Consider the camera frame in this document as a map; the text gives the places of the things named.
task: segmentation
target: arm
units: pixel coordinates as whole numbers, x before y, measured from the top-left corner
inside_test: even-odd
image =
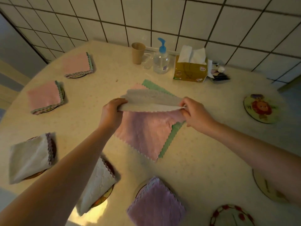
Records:
[[[187,105],[187,110],[181,110],[187,126],[225,145],[288,199],[301,205],[301,157],[218,123],[191,98],[184,98],[180,106],[183,105]]]
[[[108,139],[119,127],[127,101],[113,99],[103,107],[99,127],[21,193],[0,213],[0,225],[65,225]]]

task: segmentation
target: forearm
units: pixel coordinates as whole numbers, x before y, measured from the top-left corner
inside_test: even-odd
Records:
[[[275,188],[301,205],[301,157],[222,124],[216,124],[208,135],[231,149]]]
[[[0,213],[0,225],[65,225],[113,131],[99,127]]]

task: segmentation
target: tissue box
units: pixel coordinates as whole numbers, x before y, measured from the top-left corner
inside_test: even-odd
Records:
[[[173,79],[191,81],[191,82],[203,82],[208,74],[208,59],[204,64],[196,63],[178,63],[179,55],[175,57],[174,76]]]

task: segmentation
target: table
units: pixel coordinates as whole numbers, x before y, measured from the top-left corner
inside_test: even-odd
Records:
[[[81,51],[92,55],[95,73],[79,79],[65,78],[60,72],[62,60]],[[104,104],[144,79],[179,97],[189,96],[202,102],[222,123],[299,154],[296,124],[287,115],[283,98],[262,74],[227,67],[230,82],[215,85],[207,79],[194,83],[173,80],[172,68],[164,75],[145,70],[132,64],[131,58],[131,48],[91,41],[53,61],[24,87],[0,124],[2,192],[17,196],[38,179],[8,184],[12,144],[55,132],[57,156],[62,159],[97,127]],[[68,103],[49,113],[30,114],[26,91],[49,80],[63,82]],[[277,102],[286,114],[282,121],[268,125],[251,118],[243,107],[244,97],[251,93],[264,94]],[[208,225],[213,211],[227,203],[243,207],[257,225],[297,225],[301,221],[298,207],[275,203],[261,193],[251,168],[243,160],[186,125],[177,133],[164,158],[156,163],[115,136],[108,141],[103,154],[115,167],[118,183],[107,201],[83,217],[73,211],[67,225],[133,225],[126,209],[137,187],[154,175],[166,181],[186,206],[187,215],[181,225]]]

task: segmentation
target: hand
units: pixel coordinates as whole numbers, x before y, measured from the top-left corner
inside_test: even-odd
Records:
[[[210,131],[219,124],[207,112],[203,104],[195,100],[184,97],[180,106],[187,106],[187,109],[181,109],[182,115],[186,118],[187,127],[193,127],[197,131],[208,135]]]
[[[106,126],[113,132],[118,129],[122,121],[122,111],[117,111],[117,107],[127,103],[125,98],[115,98],[102,107],[102,114],[99,126]]]

